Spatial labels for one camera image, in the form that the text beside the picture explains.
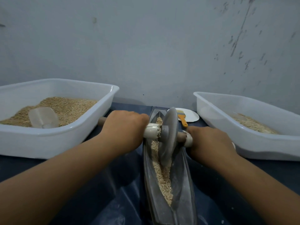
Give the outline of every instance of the white plastic tray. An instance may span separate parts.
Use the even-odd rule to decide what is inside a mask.
[[[270,104],[236,95],[194,92],[197,113],[211,127],[226,132],[246,158],[300,161],[300,115]],[[242,113],[281,135],[256,132],[225,112]]]
[[[53,129],[0,124],[0,155],[49,159],[80,144],[111,106],[118,86],[66,79],[43,79],[0,87],[0,120],[47,97],[98,100],[75,122]]]

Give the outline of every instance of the orange brush handle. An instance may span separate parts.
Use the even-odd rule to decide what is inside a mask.
[[[181,120],[181,123],[182,123],[183,127],[187,128],[188,124],[185,120],[185,115],[178,115],[178,118]]]

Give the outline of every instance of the person's right arm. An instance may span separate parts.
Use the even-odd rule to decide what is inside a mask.
[[[300,224],[300,196],[239,156],[225,132],[194,126],[187,132],[193,137],[188,154],[222,175],[267,224]]]

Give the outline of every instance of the pile of grain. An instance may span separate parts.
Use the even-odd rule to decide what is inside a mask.
[[[156,123],[163,124],[163,120],[158,117]],[[158,141],[152,141],[151,145],[152,152],[152,164],[156,173],[156,177],[158,180],[159,188],[166,199],[169,206],[172,204],[173,194],[171,189],[171,180],[170,180],[170,169],[172,161],[169,161],[168,166],[163,167],[158,159]]]
[[[96,103],[97,101],[95,100],[50,97],[44,99],[36,106],[26,106],[20,109],[11,118],[0,121],[0,124],[32,127],[28,112],[38,107],[50,107],[58,116],[59,126],[64,126],[76,121]]]
[[[245,117],[247,120],[239,120],[234,118],[234,120],[236,120],[237,122],[239,122],[240,124],[242,124],[243,126],[250,128],[254,131],[260,132],[260,133],[269,133],[269,134],[278,134],[278,132],[274,131],[273,129],[269,128],[268,126],[254,120],[251,117],[245,116],[243,114],[239,114],[243,117]]]

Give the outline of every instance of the dark blue surface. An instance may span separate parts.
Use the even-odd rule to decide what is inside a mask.
[[[112,110],[150,114],[157,107],[113,103]],[[189,125],[206,126],[203,120]],[[96,127],[87,140],[101,131]],[[67,202],[52,224],[151,224],[145,200],[141,146],[115,159]],[[300,162],[250,160],[300,193]],[[0,156],[0,181],[43,160]],[[263,224],[255,211],[216,172],[188,158],[199,224]]]

